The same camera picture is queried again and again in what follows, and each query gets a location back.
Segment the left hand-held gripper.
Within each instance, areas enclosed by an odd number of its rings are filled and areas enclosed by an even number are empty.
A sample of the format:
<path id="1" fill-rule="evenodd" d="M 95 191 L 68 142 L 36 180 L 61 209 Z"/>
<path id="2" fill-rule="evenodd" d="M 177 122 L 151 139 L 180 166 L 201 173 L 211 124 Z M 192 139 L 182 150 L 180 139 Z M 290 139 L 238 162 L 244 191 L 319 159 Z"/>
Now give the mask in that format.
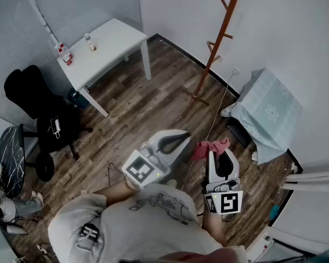
<path id="1" fill-rule="evenodd" d="M 132 152 L 122 167 L 124 175 L 141 190 L 149 184 L 159 183 L 171 172 L 173 163 L 190 139 L 191 134 L 186 130 L 156 132 L 148 143 L 143 143 L 139 150 Z"/>

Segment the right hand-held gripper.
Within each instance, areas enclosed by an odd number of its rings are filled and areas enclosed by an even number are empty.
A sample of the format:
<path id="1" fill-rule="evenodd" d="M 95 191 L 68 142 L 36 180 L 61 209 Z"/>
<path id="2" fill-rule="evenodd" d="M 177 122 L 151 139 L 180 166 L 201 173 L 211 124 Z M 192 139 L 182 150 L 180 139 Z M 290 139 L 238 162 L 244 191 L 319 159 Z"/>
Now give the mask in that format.
<path id="1" fill-rule="evenodd" d="M 217 154 L 209 151 L 208 182 L 203 187 L 206 206 L 211 214 L 228 215 L 241 211 L 243 191 L 240 190 L 240 165 L 233 152 L 226 148 L 221 155 L 223 175 L 218 173 Z"/>

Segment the red cloth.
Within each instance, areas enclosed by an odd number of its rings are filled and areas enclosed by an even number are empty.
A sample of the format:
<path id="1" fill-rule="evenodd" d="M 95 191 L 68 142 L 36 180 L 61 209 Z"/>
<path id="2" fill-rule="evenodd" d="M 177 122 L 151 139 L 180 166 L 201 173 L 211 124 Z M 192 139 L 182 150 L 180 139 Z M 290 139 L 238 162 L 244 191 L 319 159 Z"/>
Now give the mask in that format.
<path id="1" fill-rule="evenodd" d="M 196 148 L 194 150 L 194 154 L 191 157 L 191 160 L 198 161 L 207 158 L 210 151 L 220 156 L 229 146 L 230 141 L 228 138 L 224 138 L 223 140 L 198 142 L 196 144 Z"/>

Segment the wooden coat rack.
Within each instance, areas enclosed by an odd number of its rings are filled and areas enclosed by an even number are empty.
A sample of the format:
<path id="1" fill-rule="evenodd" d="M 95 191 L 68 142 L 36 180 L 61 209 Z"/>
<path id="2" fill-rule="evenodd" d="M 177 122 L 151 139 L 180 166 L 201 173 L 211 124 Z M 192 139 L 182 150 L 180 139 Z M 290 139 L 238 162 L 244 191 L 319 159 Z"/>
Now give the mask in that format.
<path id="1" fill-rule="evenodd" d="M 188 105 L 187 111 L 189 111 L 191 109 L 191 106 L 193 105 L 193 103 L 195 101 L 200 101 L 205 105 L 209 105 L 209 103 L 207 103 L 206 101 L 204 101 L 202 98 L 199 98 L 198 94 L 200 89 L 203 86 L 203 83 L 207 77 L 207 75 L 209 74 L 209 71 L 211 69 L 212 64 L 217 61 L 219 58 L 221 58 L 221 56 L 217 55 L 217 51 L 219 49 L 219 46 L 223 40 L 223 38 L 229 38 L 229 39 L 234 39 L 234 36 L 227 34 L 226 30 L 228 28 L 229 22 L 231 20 L 232 14 L 234 12 L 234 9 L 236 7 L 237 1 L 238 0 L 230 0 L 229 3 L 227 4 L 225 0 L 220 0 L 224 9 L 226 10 L 222 25 L 220 27 L 220 30 L 218 32 L 217 38 L 215 40 L 215 42 L 210 42 L 207 41 L 207 46 L 209 48 L 210 51 L 210 56 L 209 59 L 206 63 L 206 67 L 202 73 L 202 76 L 200 78 L 200 81 L 195 89 L 195 91 L 193 93 L 189 93 L 187 90 L 184 90 L 184 92 L 186 92 L 187 94 L 191 95 L 191 100 L 190 103 Z"/>

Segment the person's left forearm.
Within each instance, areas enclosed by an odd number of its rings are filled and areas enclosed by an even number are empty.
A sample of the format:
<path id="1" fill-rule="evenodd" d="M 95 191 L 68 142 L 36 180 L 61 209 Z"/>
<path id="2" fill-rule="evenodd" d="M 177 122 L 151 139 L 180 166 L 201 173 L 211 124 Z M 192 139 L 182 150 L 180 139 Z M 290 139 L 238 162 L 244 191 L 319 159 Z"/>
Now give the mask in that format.
<path id="1" fill-rule="evenodd" d="M 101 190 L 97 190 L 93 192 L 93 194 L 106 197 L 106 205 L 109 207 L 115 203 L 127 200 L 137 192 L 139 192 L 138 188 L 130 183 L 127 178 L 123 178 L 123 180 Z"/>

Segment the person's right forearm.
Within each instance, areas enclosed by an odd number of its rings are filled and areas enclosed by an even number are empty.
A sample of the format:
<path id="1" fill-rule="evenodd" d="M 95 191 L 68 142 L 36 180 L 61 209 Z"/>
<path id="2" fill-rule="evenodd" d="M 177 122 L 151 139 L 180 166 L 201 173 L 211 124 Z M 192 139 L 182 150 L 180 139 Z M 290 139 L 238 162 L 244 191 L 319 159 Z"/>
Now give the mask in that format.
<path id="1" fill-rule="evenodd" d="M 226 247 L 228 244 L 222 222 L 222 217 L 219 214 L 210 213 L 209 210 L 206 208 L 204 209 L 202 228 L 206 230 L 218 243 Z"/>

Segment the light blue floral covered box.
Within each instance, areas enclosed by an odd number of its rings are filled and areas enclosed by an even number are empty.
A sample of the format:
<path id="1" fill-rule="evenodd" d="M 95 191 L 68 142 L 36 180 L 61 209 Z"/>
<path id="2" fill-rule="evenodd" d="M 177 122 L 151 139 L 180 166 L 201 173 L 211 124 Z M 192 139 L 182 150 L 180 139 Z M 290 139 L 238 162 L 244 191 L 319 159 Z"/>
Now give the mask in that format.
<path id="1" fill-rule="evenodd" d="M 221 116 L 240 122 L 257 147 L 257 163 L 284 154 L 292 141 L 302 107 L 267 68 L 253 70 L 237 101 Z"/>

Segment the white power strip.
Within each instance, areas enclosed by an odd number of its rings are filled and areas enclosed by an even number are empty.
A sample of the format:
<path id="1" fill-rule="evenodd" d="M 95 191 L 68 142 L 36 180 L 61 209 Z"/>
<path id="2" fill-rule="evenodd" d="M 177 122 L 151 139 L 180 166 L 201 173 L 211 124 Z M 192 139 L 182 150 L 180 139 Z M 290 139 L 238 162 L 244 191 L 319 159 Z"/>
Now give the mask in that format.
<path id="1" fill-rule="evenodd" d="M 269 234 L 262 236 L 262 248 L 263 250 L 268 249 L 274 243 L 274 239 Z"/>

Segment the person's grey printed shirt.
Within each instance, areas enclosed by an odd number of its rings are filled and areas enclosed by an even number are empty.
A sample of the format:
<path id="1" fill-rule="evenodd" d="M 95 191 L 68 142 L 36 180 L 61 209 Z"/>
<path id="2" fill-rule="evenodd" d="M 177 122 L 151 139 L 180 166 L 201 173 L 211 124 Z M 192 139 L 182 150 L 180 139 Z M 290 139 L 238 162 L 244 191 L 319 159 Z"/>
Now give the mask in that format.
<path id="1" fill-rule="evenodd" d="M 76 248 L 84 224 L 99 229 L 90 252 Z M 202 228 L 185 192 L 152 184 L 106 205 L 87 193 L 64 205 L 48 227 L 60 263 L 248 263 L 243 246 L 222 246 Z"/>

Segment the white pipe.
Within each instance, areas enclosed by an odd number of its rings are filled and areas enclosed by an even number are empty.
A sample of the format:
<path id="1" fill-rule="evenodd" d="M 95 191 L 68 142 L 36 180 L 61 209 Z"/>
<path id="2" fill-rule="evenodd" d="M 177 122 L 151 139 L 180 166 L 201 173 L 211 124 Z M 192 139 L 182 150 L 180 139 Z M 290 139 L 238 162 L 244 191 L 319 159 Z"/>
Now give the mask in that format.
<path id="1" fill-rule="evenodd" d="M 329 181 L 329 171 L 306 173 L 306 174 L 290 174 L 285 178 L 286 182 L 315 182 Z"/>
<path id="2" fill-rule="evenodd" d="M 305 192 L 329 192 L 329 184 L 290 184 L 281 186 L 284 190 L 305 191 Z"/>

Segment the teal waste bin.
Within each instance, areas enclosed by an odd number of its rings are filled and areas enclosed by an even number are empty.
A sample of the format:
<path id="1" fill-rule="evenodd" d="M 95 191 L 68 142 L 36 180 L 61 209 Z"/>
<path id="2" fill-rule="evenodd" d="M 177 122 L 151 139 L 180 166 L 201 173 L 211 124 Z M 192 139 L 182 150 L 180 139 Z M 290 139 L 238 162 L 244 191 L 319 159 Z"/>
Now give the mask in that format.
<path id="1" fill-rule="evenodd" d="M 69 102 L 73 103 L 77 107 L 81 109 L 85 109 L 88 107 L 89 102 L 88 100 L 74 88 L 71 88 L 67 94 L 67 99 Z"/>

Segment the white table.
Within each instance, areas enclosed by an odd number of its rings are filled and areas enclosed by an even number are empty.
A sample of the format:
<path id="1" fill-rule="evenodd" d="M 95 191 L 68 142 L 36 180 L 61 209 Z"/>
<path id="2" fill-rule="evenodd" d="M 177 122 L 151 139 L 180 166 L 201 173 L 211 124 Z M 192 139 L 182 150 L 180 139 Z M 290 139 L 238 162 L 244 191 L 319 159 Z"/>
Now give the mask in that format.
<path id="1" fill-rule="evenodd" d="M 109 114 L 87 92 L 86 85 L 105 72 L 115 61 L 138 48 L 141 49 L 145 78 L 151 80 L 148 37 L 115 18 L 99 26 L 89 35 L 96 43 L 96 51 L 92 52 L 85 39 L 81 39 L 70 48 L 73 56 L 71 65 L 65 64 L 60 58 L 57 61 L 73 88 L 107 117 Z"/>

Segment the small clear bottle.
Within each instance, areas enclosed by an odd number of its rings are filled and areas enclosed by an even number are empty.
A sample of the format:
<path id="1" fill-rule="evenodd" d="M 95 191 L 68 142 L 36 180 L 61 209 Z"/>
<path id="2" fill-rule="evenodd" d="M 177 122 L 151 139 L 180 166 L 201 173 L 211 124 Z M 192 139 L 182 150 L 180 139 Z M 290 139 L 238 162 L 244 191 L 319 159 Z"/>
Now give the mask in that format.
<path id="1" fill-rule="evenodd" d="M 88 44 L 90 50 L 91 50 L 92 52 L 96 51 L 97 48 L 96 48 L 94 42 L 92 41 L 92 39 L 91 39 L 89 33 L 85 33 L 85 34 L 84 34 L 84 38 L 85 38 L 85 40 L 87 41 L 87 44 Z"/>

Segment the black office chair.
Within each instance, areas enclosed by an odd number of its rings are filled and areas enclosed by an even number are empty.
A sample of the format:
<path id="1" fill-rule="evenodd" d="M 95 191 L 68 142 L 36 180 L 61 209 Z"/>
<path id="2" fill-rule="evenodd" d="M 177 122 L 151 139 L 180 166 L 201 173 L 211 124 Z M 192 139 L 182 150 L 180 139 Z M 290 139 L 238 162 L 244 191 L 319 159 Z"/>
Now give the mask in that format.
<path id="1" fill-rule="evenodd" d="M 60 95 L 55 95 L 47 86 L 41 70 L 36 65 L 30 65 L 24 70 L 14 70 L 4 83 L 6 97 L 18 105 L 32 119 L 36 120 L 36 131 L 25 131 L 19 125 L 20 139 L 37 138 L 40 153 L 34 163 L 28 165 L 36 169 L 40 180 L 48 182 L 54 175 L 54 162 L 51 153 L 68 146 L 75 160 L 79 154 L 75 152 L 73 142 L 81 132 L 93 131 L 90 127 L 81 125 L 80 109 L 74 104 L 68 104 Z M 50 120 L 58 117 L 60 138 L 53 135 Z"/>

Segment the black marble round table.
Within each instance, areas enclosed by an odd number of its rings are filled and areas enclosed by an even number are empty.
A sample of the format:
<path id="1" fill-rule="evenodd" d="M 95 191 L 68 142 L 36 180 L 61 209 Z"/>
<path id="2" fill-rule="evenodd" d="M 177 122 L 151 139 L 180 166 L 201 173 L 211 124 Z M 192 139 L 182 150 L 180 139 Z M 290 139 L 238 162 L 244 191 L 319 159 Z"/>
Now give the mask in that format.
<path id="1" fill-rule="evenodd" d="M 0 183 L 8 198 L 17 197 L 25 178 L 25 151 L 18 127 L 7 128 L 0 138 Z"/>

